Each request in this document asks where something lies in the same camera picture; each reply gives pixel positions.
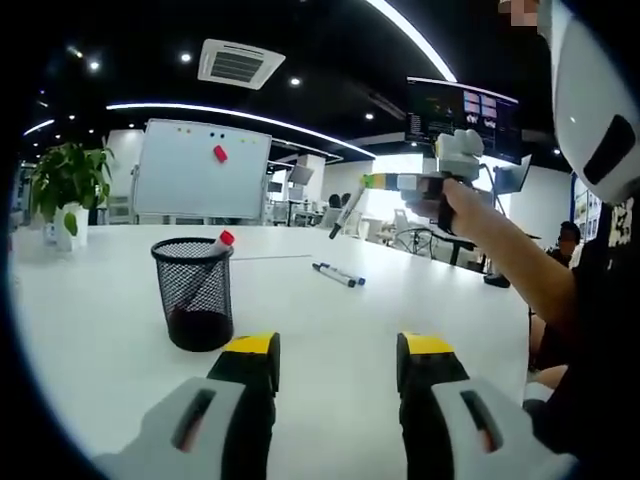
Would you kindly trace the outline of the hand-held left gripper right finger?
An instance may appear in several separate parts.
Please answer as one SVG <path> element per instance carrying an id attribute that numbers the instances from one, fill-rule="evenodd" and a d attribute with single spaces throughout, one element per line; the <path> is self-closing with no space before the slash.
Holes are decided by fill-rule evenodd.
<path id="1" fill-rule="evenodd" d="M 530 415 L 472 379 L 453 347 L 401 332 L 396 342 L 399 423 L 410 479 L 568 479 L 570 454 L 534 435 Z"/>

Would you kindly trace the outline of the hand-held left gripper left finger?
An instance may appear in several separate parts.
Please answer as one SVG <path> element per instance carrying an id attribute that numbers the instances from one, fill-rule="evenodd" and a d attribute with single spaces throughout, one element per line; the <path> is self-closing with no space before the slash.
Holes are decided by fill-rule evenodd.
<path id="1" fill-rule="evenodd" d="M 121 451 L 94 463 L 107 479 L 264 479 L 280 380 L 280 335 L 229 342 L 204 377 L 171 391 Z"/>

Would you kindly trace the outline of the person's right hand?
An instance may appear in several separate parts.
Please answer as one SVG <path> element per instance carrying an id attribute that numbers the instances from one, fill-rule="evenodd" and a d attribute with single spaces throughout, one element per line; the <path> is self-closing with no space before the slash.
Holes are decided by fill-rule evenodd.
<path id="1" fill-rule="evenodd" d="M 495 220 L 501 217 L 478 192 L 454 179 L 444 181 L 443 193 L 453 210 L 452 231 L 474 243 L 480 243 Z"/>

